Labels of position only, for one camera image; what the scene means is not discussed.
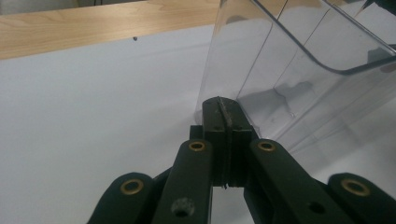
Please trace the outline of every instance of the clear plastic container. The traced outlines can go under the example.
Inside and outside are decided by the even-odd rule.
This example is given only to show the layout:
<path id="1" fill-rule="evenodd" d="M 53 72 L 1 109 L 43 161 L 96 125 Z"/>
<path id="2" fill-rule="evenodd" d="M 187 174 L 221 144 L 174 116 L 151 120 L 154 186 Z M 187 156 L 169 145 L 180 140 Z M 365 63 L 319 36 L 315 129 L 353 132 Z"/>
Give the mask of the clear plastic container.
<path id="1" fill-rule="evenodd" d="M 197 122 L 202 101 L 235 99 L 313 177 L 350 172 L 396 197 L 396 33 L 355 21 L 363 4 L 222 1 Z"/>

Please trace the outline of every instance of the wooden table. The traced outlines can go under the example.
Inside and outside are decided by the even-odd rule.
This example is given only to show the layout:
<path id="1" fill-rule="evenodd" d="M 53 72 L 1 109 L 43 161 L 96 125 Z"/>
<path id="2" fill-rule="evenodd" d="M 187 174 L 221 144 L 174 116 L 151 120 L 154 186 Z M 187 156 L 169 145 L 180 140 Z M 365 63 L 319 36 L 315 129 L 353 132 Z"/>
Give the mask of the wooden table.
<path id="1" fill-rule="evenodd" d="M 0 59 L 213 24 L 219 0 L 148 0 L 0 16 Z"/>

